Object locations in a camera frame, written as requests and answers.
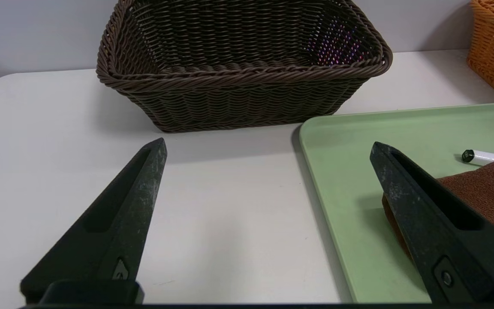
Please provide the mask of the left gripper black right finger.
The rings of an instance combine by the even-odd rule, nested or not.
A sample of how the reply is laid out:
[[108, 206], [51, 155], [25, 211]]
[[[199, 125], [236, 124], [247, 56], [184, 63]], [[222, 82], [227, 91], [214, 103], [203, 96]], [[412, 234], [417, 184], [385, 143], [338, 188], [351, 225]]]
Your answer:
[[433, 303], [494, 303], [494, 225], [398, 149], [370, 161]]

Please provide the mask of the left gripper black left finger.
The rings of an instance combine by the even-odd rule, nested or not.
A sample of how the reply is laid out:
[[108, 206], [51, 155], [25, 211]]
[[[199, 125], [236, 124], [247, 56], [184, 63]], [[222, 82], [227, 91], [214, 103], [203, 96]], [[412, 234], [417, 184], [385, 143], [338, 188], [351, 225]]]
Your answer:
[[167, 159], [144, 145], [20, 282], [27, 304], [141, 304], [136, 276]]

